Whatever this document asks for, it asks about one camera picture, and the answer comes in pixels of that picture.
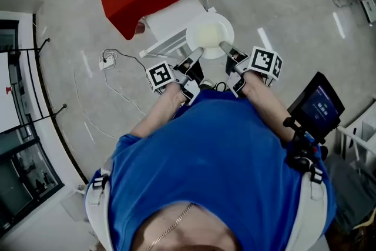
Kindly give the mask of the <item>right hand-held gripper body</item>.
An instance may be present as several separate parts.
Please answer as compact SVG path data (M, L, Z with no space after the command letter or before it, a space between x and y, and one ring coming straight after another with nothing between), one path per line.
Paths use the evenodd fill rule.
M242 88L245 85L244 74L256 72L265 82L279 80L283 60L277 52L254 47L248 58L231 58L227 56L227 86L236 98L244 98Z

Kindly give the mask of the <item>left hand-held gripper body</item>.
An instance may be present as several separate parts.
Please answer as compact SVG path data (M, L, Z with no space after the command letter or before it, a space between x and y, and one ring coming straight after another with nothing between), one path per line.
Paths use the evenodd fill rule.
M200 93L204 75L199 60L187 57L175 66L163 61L147 69L146 78L153 92L162 92L167 84L177 83L186 97L185 104L191 105Z

